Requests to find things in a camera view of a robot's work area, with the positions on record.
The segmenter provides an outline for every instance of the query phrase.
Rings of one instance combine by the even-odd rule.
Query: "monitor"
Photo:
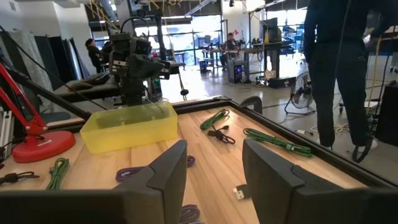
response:
[[[268,20],[260,21],[260,36],[259,38],[264,40],[265,30],[268,29],[269,41],[277,42],[278,36],[278,18],[272,18]]]

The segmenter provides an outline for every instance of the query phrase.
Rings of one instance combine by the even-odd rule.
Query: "person in black pants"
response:
[[[96,68],[97,73],[103,72],[101,68],[101,52],[95,45],[95,41],[93,39],[88,39],[86,41],[86,48],[88,50],[88,56],[91,59],[91,62],[93,63],[94,67]]]
[[[236,48],[236,42],[234,39],[234,34],[229,33],[228,40],[226,41],[226,43],[224,45],[224,50],[226,50],[226,51],[234,50],[235,48]],[[225,52],[223,55],[220,56],[220,62],[221,62],[221,65],[223,66],[223,71],[226,70],[226,63],[227,63],[228,56],[232,56],[232,54],[228,55],[228,53]]]
[[[332,147],[335,141],[333,97],[336,79],[346,107],[351,140],[358,146],[358,152],[364,151],[369,139],[364,107],[368,53],[363,34],[370,10],[382,15],[371,33],[369,45],[374,45],[390,28],[390,21],[398,11],[396,0],[310,0],[307,7],[304,55],[317,104],[320,144],[325,147]],[[375,147],[377,142],[373,140],[370,149]]]

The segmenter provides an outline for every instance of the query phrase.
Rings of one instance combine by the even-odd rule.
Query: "red desk lamp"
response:
[[[15,92],[19,102],[24,104],[24,109],[33,115],[33,118],[27,121],[18,107],[0,87],[0,97],[25,127],[27,134],[25,141],[18,144],[12,151],[12,156],[16,162],[41,161],[56,156],[75,145],[75,137],[69,131],[55,131],[42,134],[44,131],[48,130],[48,127],[1,63],[0,74]]]

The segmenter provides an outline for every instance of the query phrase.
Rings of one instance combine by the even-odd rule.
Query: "red lamp arm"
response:
[[[8,74],[6,68],[4,68],[3,64],[0,63],[0,74],[3,76],[5,81],[10,85],[12,90],[17,95],[18,100],[22,100],[24,102],[26,109],[29,110],[33,115],[33,119],[27,121],[25,116],[19,111],[17,106],[11,101],[11,99],[7,96],[6,92],[0,87],[0,97],[4,100],[4,102],[10,107],[12,113],[17,117],[17,119],[22,123],[22,125],[26,129],[26,133],[28,135],[40,135],[43,131],[47,130],[48,127],[45,125],[43,119],[40,117],[35,108],[31,105],[28,99],[25,97],[21,89],[17,86],[15,81],[11,78],[10,74]]]

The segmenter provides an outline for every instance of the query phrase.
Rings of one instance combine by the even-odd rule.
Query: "black pants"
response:
[[[335,73],[337,55],[338,44],[318,44],[309,65],[313,97],[317,103],[320,143],[330,147],[335,141],[333,97],[337,79],[347,112],[351,140],[356,146],[365,146],[369,132],[364,107],[367,54],[363,43],[344,43]]]
[[[95,67],[97,69],[97,74],[103,72],[102,66],[98,65]]]
[[[221,62],[221,65],[222,65],[223,67],[226,66],[226,61],[227,61],[227,59],[228,59],[227,54],[223,54],[223,55],[220,56],[220,62]]]

